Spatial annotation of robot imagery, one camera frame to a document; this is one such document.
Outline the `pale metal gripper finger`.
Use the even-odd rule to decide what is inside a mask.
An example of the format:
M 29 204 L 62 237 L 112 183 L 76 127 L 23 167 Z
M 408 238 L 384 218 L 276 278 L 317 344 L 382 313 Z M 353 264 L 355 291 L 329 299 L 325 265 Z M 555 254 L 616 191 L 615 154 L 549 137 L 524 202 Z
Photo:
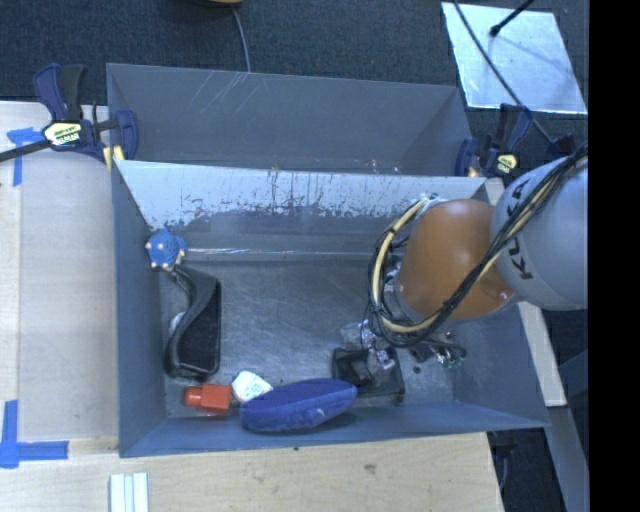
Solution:
M 341 328 L 345 349 L 370 349 L 376 343 L 376 335 L 367 322 L 352 322 Z
M 389 379 L 395 365 L 386 350 L 361 349 L 355 352 L 351 369 L 357 384 L 379 384 Z

